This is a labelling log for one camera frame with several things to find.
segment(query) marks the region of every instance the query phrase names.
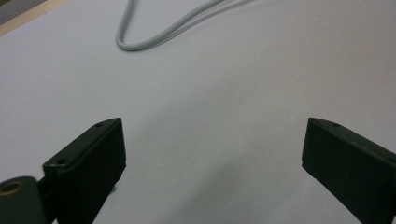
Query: gray cable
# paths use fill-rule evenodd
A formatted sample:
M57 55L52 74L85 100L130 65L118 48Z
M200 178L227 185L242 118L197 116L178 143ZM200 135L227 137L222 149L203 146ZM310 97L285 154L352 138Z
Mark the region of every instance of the gray cable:
M158 35L155 35L154 37L145 40L143 42L137 43L137 44L125 44L122 41L122 38L125 34L125 30L128 26L128 19L131 18L131 13L132 13L132 7L134 5L134 0L129 0L128 5L125 8L125 12L122 16L122 19L120 21L119 29L116 34L116 43L119 46L120 49L123 50L128 50L128 51L136 51L136 50L141 50L141 49L146 49L152 46L155 46L161 42L163 42L169 35L174 33L178 28L180 28L182 25L186 24L188 21L190 21L192 18L196 17L198 14L210 9L211 7L219 4L220 2L223 2L225 0L211 0L200 7L197 7L193 11L189 12L189 14L185 15L183 18L175 22L173 25L171 25L169 28L166 30L162 31Z

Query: white table surface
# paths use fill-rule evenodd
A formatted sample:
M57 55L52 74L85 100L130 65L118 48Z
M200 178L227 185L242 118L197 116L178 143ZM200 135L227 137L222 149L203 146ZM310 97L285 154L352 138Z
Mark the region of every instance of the white table surface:
M127 42L205 0L136 1ZM306 122L396 151L393 0L229 0L123 52L126 0L68 0L0 37L0 180L122 117L127 168L94 223L359 223L301 167Z

